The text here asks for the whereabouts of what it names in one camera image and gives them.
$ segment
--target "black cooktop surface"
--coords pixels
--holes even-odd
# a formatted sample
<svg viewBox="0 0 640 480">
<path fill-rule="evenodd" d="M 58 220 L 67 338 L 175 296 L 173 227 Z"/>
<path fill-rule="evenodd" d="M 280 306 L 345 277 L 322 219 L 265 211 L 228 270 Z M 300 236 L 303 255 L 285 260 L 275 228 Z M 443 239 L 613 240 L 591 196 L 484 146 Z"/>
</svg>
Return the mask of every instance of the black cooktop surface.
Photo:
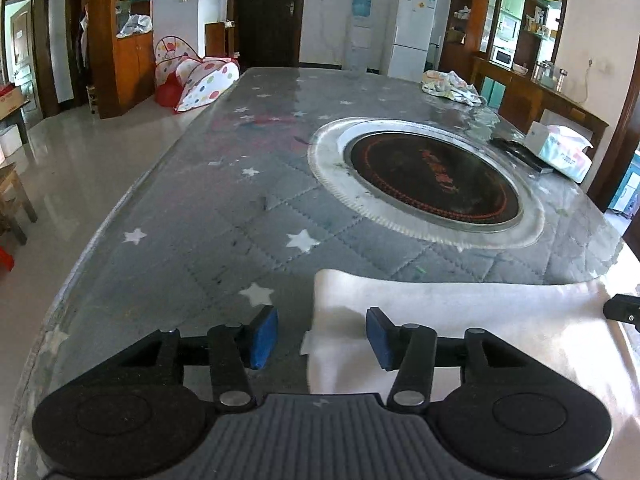
<svg viewBox="0 0 640 480">
<path fill-rule="evenodd" d="M 483 225 L 518 215 L 518 197 L 507 179 L 480 157 L 448 142 L 380 132 L 358 140 L 350 157 L 372 186 L 421 211 Z"/>
</svg>

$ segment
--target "blue water jug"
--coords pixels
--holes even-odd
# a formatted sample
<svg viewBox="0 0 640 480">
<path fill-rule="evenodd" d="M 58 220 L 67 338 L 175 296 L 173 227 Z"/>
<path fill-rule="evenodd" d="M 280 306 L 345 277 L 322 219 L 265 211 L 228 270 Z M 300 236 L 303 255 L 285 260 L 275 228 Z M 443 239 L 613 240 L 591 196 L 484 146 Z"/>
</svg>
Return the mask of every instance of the blue water jug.
<svg viewBox="0 0 640 480">
<path fill-rule="evenodd" d="M 363 16 L 368 18 L 371 14 L 371 0 L 353 0 L 351 4 L 351 13 L 354 16 Z"/>
</svg>

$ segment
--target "white refrigerator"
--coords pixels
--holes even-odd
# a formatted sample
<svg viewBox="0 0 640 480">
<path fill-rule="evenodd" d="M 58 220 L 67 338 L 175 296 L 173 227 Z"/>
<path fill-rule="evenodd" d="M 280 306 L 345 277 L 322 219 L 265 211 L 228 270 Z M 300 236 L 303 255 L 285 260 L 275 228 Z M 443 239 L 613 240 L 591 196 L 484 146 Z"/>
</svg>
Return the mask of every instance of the white refrigerator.
<svg viewBox="0 0 640 480">
<path fill-rule="evenodd" d="M 422 81 L 438 0 L 392 0 L 381 73 Z"/>
</svg>

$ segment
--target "induction cooktop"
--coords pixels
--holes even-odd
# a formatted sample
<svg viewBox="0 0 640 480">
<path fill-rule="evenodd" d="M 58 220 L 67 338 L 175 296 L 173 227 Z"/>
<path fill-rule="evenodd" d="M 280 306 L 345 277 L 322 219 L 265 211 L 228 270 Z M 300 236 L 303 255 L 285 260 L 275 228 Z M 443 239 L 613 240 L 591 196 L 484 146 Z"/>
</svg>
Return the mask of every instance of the induction cooktop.
<svg viewBox="0 0 640 480">
<path fill-rule="evenodd" d="M 514 248 L 544 226 L 542 205 L 503 154 L 426 124 L 334 121 L 316 132 L 308 160 L 345 205 L 412 237 Z"/>
</svg>

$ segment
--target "wooden counter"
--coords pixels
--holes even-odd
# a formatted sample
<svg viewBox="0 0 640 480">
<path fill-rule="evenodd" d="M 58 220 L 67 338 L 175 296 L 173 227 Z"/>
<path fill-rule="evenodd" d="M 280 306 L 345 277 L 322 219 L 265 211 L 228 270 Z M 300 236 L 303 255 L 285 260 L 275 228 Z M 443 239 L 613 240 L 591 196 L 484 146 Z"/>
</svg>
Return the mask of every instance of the wooden counter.
<svg viewBox="0 0 640 480">
<path fill-rule="evenodd" d="M 586 152 L 587 156 L 593 158 L 609 126 L 605 121 L 567 96 L 533 82 L 530 75 L 521 76 L 495 63 L 475 57 L 469 83 L 480 91 L 485 77 L 506 86 L 498 113 L 517 129 L 526 134 L 531 123 L 540 121 L 542 113 L 549 110 L 593 132 L 593 148 Z"/>
</svg>

